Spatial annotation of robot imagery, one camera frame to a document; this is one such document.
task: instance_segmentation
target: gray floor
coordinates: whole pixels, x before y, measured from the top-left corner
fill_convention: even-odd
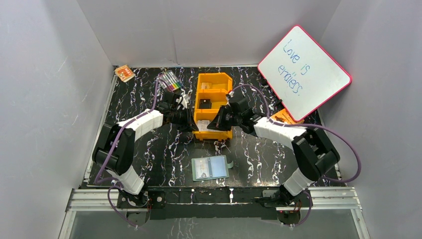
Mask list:
[[[182,218],[148,221],[137,231],[114,212],[78,212],[72,239],[358,239],[350,210],[315,210],[292,231],[259,218]]]

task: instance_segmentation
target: marble table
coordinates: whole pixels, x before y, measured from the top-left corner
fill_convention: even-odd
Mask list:
[[[108,107],[105,122],[115,124],[138,115],[152,106],[154,79],[164,68],[133,68],[135,79],[123,83],[117,80]],[[252,84],[258,87],[270,104],[271,113],[279,111],[273,104],[278,100],[271,88],[261,86],[262,78],[256,67],[201,67],[167,68],[183,82],[184,91],[190,96],[190,106],[195,105],[195,94],[199,73],[226,72],[233,79],[233,87]],[[264,113],[263,99],[249,88],[241,89],[257,112]],[[317,112],[306,119],[306,123],[320,124]],[[192,178],[192,158],[226,155],[234,166],[229,170],[229,178],[194,182]],[[245,134],[239,127],[233,128],[233,139],[225,141],[199,141],[190,132],[178,132],[172,125],[165,125],[144,135],[135,143],[133,166],[145,177],[147,186],[154,187],[261,187],[278,186],[296,170],[293,152],[283,145],[268,139]],[[88,186],[94,186],[94,178],[99,167],[93,165]],[[332,169],[327,176],[336,178]],[[109,182],[101,186],[110,186]],[[343,186],[320,180],[314,186]]]

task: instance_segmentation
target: whiteboard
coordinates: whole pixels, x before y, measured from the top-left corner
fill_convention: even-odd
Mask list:
[[[268,53],[258,70],[295,121],[301,121],[352,81],[299,25]]]

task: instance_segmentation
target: table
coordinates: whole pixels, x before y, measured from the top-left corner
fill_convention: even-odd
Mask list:
[[[259,84],[262,79],[256,67],[197,67],[197,68],[133,68],[136,78],[124,83],[115,83],[111,103],[105,123],[115,124],[134,117],[152,106],[155,77],[172,70],[184,85],[190,96],[190,106],[195,105],[195,94],[199,73],[225,72],[233,79],[233,87],[252,84],[258,87],[270,104],[271,114],[281,110],[273,104],[278,100],[271,88]],[[263,99],[249,88],[241,89],[250,106],[264,114]],[[320,124],[315,111],[306,123]],[[194,182],[192,178],[192,158],[226,155],[234,166],[229,170],[229,178]],[[147,186],[154,187],[262,187],[278,186],[296,170],[297,163],[292,150],[269,139],[256,138],[245,134],[239,127],[233,128],[233,139],[225,141],[199,141],[192,133],[178,132],[174,126],[165,125],[144,135],[135,143],[133,159],[135,171],[144,178]],[[88,186],[95,186],[94,179],[99,167],[94,164]],[[333,168],[328,177],[337,178]],[[110,186],[104,182],[100,186]],[[344,186],[326,180],[315,182],[314,186]]]

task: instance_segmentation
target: yellow storage bin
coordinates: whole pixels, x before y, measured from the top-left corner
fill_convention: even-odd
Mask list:
[[[233,138],[232,131],[206,129],[209,122],[217,116],[220,106],[227,104],[226,94],[233,89],[233,80],[226,73],[204,73],[198,76],[195,100],[194,121],[200,131],[193,134],[199,140]],[[201,100],[210,100],[211,109],[199,109]]]

